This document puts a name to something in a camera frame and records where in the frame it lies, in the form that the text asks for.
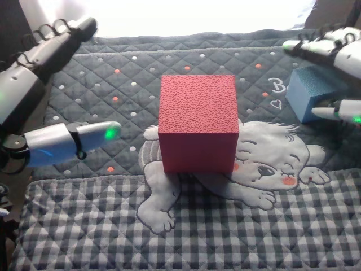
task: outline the blue cube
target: blue cube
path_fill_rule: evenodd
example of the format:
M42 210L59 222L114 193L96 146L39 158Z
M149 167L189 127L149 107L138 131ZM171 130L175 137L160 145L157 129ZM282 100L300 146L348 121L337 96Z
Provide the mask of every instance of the blue cube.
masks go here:
M286 99L301 123L320 118L311 110L317 103L331 98L344 97L348 85L340 79L336 71L308 66L295 69L288 85Z

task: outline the bear tail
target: bear tail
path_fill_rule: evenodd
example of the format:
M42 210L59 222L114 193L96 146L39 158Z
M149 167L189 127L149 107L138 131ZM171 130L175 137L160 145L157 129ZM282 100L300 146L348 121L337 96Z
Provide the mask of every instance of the bear tail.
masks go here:
M146 140L154 141L158 140L158 126L150 126L144 131L144 138Z

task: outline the bear nose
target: bear nose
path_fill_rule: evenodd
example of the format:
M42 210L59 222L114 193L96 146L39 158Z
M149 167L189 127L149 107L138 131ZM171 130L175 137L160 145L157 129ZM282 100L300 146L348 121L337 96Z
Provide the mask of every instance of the bear nose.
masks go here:
M258 172L261 174L261 176L271 176L275 174L275 172L272 169L265 167L263 165L260 165L258 167Z

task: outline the robotic hand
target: robotic hand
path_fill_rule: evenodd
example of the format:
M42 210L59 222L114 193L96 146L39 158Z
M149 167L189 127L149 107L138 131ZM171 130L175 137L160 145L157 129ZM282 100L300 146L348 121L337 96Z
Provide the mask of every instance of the robotic hand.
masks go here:
M77 27L70 27L63 19L60 21L66 26L66 31L59 33L55 29L57 21L53 26L46 25L54 33L52 38L36 31L43 41L29 51L17 53L15 63L0 73L0 171L7 174L19 173L26 166L61 163L75 155L84 159L86 151L116 139L120 133L119 123L106 121L60 123L16 135L41 101L44 84L50 76L59 72L81 42L89 40L96 32L93 18L84 20ZM4 168L10 159L23 160L23 164L16 171L6 172Z
M316 39L313 35L299 35L300 40L286 41L283 49L289 55L327 64L361 80L361 30L346 27L322 32ZM361 100L321 101L312 113L324 119L361 124Z

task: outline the embroidered heart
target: embroidered heart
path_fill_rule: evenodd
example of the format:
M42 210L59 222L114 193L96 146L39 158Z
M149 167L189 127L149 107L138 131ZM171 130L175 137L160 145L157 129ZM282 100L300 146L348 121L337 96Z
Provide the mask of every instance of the embroidered heart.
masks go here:
M277 109L281 110L282 109L282 102L280 100L273 100L271 102L271 105L273 107L276 107Z

